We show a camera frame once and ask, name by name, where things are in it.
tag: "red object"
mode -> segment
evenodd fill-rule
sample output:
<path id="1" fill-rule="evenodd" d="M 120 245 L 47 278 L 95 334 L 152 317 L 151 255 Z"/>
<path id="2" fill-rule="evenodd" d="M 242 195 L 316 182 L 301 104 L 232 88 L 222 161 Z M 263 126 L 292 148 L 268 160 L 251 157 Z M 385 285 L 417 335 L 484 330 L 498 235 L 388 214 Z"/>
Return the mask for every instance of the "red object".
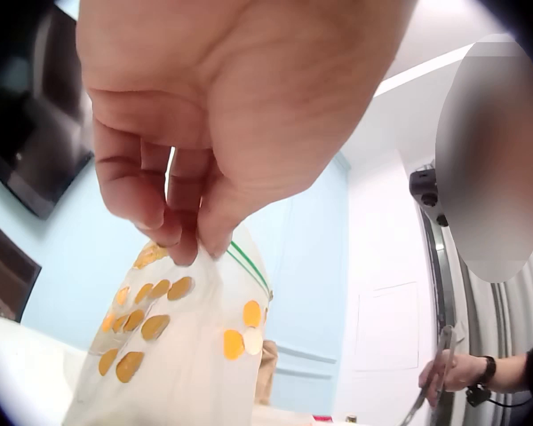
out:
<path id="1" fill-rule="evenodd" d="M 312 417 L 314 418 L 314 420 L 316 420 L 316 422 L 328 422 L 328 423 L 334 422 L 331 416 L 312 416 Z"/>

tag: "brown paper bag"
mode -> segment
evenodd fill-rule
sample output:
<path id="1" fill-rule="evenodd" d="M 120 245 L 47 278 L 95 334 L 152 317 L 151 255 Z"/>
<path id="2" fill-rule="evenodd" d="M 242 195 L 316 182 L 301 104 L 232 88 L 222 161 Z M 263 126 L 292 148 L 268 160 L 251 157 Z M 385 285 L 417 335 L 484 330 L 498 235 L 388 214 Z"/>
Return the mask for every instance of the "brown paper bag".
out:
<path id="1" fill-rule="evenodd" d="M 272 391 L 272 378 L 278 360 L 278 350 L 276 343 L 272 340 L 263 342 L 263 357 L 257 376 L 257 387 L 255 390 L 255 404 L 270 405 L 270 392 Z"/>

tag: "wristwatch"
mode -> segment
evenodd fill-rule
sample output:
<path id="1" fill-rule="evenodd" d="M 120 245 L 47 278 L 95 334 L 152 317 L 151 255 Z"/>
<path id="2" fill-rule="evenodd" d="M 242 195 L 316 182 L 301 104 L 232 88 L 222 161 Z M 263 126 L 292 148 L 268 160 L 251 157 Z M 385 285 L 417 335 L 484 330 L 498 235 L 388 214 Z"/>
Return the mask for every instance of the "wristwatch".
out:
<path id="1" fill-rule="evenodd" d="M 496 374 L 496 360 L 489 355 L 485 355 L 482 358 L 485 358 L 487 361 L 484 373 L 478 377 L 476 384 L 482 385 L 484 387 L 488 386 L 488 382 Z"/>

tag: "wall-mounted tv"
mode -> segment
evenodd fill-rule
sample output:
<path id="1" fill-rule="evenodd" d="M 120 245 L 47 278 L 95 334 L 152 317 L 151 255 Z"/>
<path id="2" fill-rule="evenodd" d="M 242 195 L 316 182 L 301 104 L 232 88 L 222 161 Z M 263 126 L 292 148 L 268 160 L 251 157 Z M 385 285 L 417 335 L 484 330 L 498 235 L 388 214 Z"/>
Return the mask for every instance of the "wall-mounted tv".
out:
<path id="1" fill-rule="evenodd" d="M 41 7 L 2 16 L 0 180 L 45 219 L 92 157 L 91 102 L 74 19 L 54 4 L 25 3 Z"/>

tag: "gold coin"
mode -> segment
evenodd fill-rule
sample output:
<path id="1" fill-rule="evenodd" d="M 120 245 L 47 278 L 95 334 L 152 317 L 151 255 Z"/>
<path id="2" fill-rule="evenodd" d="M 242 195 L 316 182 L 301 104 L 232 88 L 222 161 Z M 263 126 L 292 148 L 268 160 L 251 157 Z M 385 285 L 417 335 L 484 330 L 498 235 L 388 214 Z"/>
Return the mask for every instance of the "gold coin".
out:
<path id="1" fill-rule="evenodd" d="M 259 326 L 261 322 L 261 307 L 255 300 L 250 300 L 243 308 L 243 322 L 247 327 Z"/>
<path id="2" fill-rule="evenodd" d="M 144 312 L 141 309 L 132 311 L 127 321 L 124 323 L 123 331 L 132 331 L 142 322 L 144 319 Z"/>
<path id="3" fill-rule="evenodd" d="M 123 315 L 121 316 L 120 318 L 118 318 L 115 323 L 112 325 L 112 330 L 115 332 L 115 333 L 118 333 L 120 331 L 120 327 L 122 327 L 124 321 L 126 320 L 126 318 L 128 317 L 128 315 Z"/>
<path id="4" fill-rule="evenodd" d="M 153 286 L 150 283 L 143 285 L 142 288 L 136 294 L 136 297 L 134 298 L 134 303 L 139 304 L 140 302 L 142 302 L 142 299 L 144 299 L 148 292 L 152 290 L 152 287 Z"/>
<path id="5" fill-rule="evenodd" d="M 108 312 L 103 319 L 103 323 L 100 325 L 100 329 L 102 329 L 102 331 L 104 332 L 109 331 L 112 327 L 112 322 L 114 320 L 115 320 L 115 314 L 113 314 L 112 312 Z"/>
<path id="6" fill-rule="evenodd" d="M 193 280 L 189 276 L 184 276 L 171 285 L 169 292 L 167 292 L 168 300 L 178 300 L 184 297 L 189 292 Z"/>
<path id="7" fill-rule="evenodd" d="M 126 286 L 121 288 L 118 292 L 116 292 L 115 300 L 117 304 L 122 306 L 124 302 L 126 302 L 126 296 L 128 296 L 128 292 L 130 291 L 130 287 Z"/>
<path id="8" fill-rule="evenodd" d="M 148 318 L 142 325 L 141 333 L 145 340 L 158 339 L 170 322 L 169 315 L 155 315 Z"/>
<path id="9" fill-rule="evenodd" d="M 165 295 L 169 288 L 170 282 L 168 280 L 161 280 L 158 284 L 155 285 L 148 297 L 152 299 L 157 299 L 160 296 Z"/>
<path id="10" fill-rule="evenodd" d="M 140 367 L 144 352 L 129 352 L 116 364 L 116 377 L 123 383 L 128 383 Z"/>
<path id="11" fill-rule="evenodd" d="M 236 330 L 226 330 L 223 334 L 223 355 L 230 361 L 235 361 L 245 351 L 241 333 Z"/>
<path id="12" fill-rule="evenodd" d="M 106 375 L 108 369 L 110 369 L 112 363 L 118 354 L 118 349 L 109 349 L 99 359 L 99 373 L 100 375 Z"/>
<path id="13" fill-rule="evenodd" d="M 165 247 L 160 247 L 156 243 L 151 243 L 140 252 L 132 267 L 142 269 L 152 262 L 156 262 L 166 256 L 167 249 Z"/>

